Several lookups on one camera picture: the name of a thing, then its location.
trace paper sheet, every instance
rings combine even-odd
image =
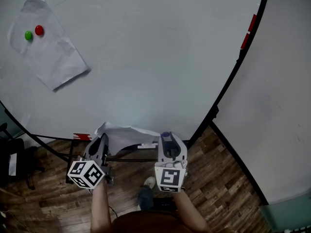
[[[17,153],[11,154],[9,163],[10,176],[16,176],[16,160],[17,160]]]
[[[153,131],[133,128],[131,126],[114,126],[109,122],[104,122],[95,131],[98,137],[101,137],[104,133],[107,134],[109,139],[109,151],[111,155],[115,155],[121,149],[134,144],[151,144],[160,136],[159,133]]]
[[[35,34],[37,25],[43,27],[43,36]],[[27,30],[33,33],[32,41],[25,39]],[[26,0],[9,29],[8,40],[35,76],[51,90],[88,70],[44,0]]]

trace person's right arm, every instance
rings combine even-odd
[[[182,190],[174,193],[173,198],[183,223],[195,233],[212,233],[209,225],[194,207],[188,195]]]

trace green magnet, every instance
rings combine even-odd
[[[29,41],[32,39],[32,37],[33,37],[33,34],[29,30],[27,30],[25,32],[25,39]]]

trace white sneaker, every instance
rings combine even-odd
[[[145,180],[144,185],[147,185],[150,187],[150,189],[154,188],[156,184],[156,179],[155,177],[149,177],[148,179]]]

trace jeans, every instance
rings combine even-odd
[[[143,185],[138,193],[138,205],[142,211],[151,210],[154,206],[154,194],[150,187]]]

